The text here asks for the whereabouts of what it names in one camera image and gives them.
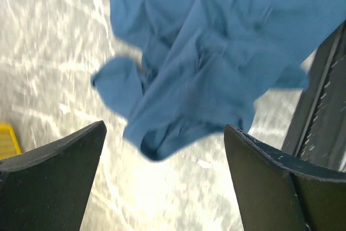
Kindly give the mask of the yellow plastic shopping basket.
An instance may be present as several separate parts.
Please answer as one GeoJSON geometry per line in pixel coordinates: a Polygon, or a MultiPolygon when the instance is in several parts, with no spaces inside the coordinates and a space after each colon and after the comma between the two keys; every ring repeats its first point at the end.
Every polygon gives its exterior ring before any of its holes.
{"type": "Polygon", "coordinates": [[[0,125],[0,159],[7,159],[21,154],[13,127],[10,124],[0,125]]]}

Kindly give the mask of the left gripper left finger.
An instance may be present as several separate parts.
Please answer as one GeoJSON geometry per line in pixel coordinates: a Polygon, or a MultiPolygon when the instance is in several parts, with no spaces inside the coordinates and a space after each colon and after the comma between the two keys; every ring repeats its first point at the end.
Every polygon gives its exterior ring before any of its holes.
{"type": "Polygon", "coordinates": [[[1,230],[79,230],[107,128],[73,134],[1,161],[1,230]]]}

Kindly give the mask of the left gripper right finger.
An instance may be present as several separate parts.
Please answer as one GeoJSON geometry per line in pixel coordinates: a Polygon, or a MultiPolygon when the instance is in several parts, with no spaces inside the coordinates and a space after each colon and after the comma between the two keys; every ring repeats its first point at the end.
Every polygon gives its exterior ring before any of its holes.
{"type": "Polygon", "coordinates": [[[345,173],[227,125],[224,145],[244,230],[345,230],[345,173]]]}

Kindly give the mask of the dark blue t-shirt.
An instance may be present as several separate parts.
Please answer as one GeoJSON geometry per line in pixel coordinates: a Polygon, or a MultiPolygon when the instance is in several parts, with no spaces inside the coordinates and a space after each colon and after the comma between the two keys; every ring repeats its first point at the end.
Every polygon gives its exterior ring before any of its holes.
{"type": "Polygon", "coordinates": [[[345,20],[345,0],[109,3],[114,35],[142,59],[117,56],[91,84],[152,161],[227,124],[248,131],[268,89],[308,86],[301,64],[345,20]]]}

